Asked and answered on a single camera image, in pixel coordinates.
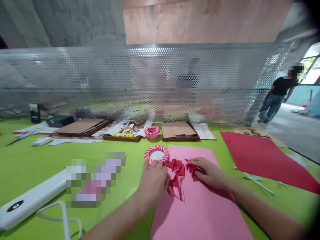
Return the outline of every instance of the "scissors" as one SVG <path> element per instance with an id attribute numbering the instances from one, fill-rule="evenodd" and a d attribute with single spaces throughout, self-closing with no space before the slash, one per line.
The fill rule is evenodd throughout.
<path id="1" fill-rule="evenodd" d="M 35 135 L 35 134 L 38 134 L 38 133 L 39 133 L 39 131 L 35 130 L 35 131 L 28 131 L 28 132 L 24 132 L 24 133 L 18 134 L 18 135 L 15 136 L 17 139 L 14 140 L 12 143 L 9 143 L 7 146 L 9 146 L 9 145 L 11 145 L 11 144 L 13 144 L 15 142 L 18 142 L 18 141 L 20 141 L 21 139 L 24 139 L 27 136 Z"/>

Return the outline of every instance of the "metal mesh fence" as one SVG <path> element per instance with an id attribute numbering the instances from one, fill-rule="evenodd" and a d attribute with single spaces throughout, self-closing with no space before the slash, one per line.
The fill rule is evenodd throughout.
<path id="1" fill-rule="evenodd" d="M 250 125 L 290 43 L 157 44 L 0 51 L 0 116 Z"/>

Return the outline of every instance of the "wooden panel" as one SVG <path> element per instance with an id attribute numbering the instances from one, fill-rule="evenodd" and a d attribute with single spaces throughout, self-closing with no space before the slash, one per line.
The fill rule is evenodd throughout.
<path id="1" fill-rule="evenodd" d="M 292 0 L 196 0 L 124 9 L 123 16 L 128 44 L 270 42 L 291 4 Z"/>
<path id="2" fill-rule="evenodd" d="M 293 0 L 262 1 L 249 42 L 274 42 Z"/>
<path id="3" fill-rule="evenodd" d="M 136 7 L 146 7 L 167 3 L 178 3 L 178 2 L 186 2 L 186 1 L 194 1 L 194 0 L 122 0 L 122 9 L 127 8 L 136 8 Z"/>

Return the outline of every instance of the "white circle center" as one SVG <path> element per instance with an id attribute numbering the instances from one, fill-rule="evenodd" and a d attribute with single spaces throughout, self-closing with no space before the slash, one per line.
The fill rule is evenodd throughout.
<path id="1" fill-rule="evenodd" d="M 150 154 L 150 158 L 152 161 L 160 160 L 161 158 L 163 158 L 163 156 L 164 156 L 164 152 L 161 152 L 161 151 L 154 151 L 153 153 Z"/>

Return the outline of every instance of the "wooden tray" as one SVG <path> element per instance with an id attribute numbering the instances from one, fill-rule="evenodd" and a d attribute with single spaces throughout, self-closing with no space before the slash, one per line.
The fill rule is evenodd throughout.
<path id="1" fill-rule="evenodd" d="M 123 142 L 139 142 L 142 138 L 141 136 L 135 137 L 135 138 L 123 138 L 123 137 L 114 137 L 109 136 L 108 134 L 104 134 L 102 136 L 104 140 L 115 140 L 115 141 L 123 141 Z"/>
<path id="2" fill-rule="evenodd" d="M 102 128 L 108 126 L 109 124 L 111 124 L 113 122 L 113 120 L 109 120 L 107 122 L 105 122 L 104 124 L 90 130 L 89 132 L 82 132 L 82 133 L 57 133 L 58 135 L 61 136 L 77 136 L 77 137 L 90 137 L 92 134 L 98 132 L 99 130 L 101 130 Z"/>
<path id="3" fill-rule="evenodd" d="M 195 133 L 197 133 L 197 131 L 192 126 L 191 122 L 187 122 L 187 124 L 195 131 Z M 163 142 L 167 142 L 167 141 L 199 141 L 199 140 L 200 140 L 200 137 L 198 134 L 194 137 L 172 137 L 172 138 L 164 138 L 162 135 Z"/>

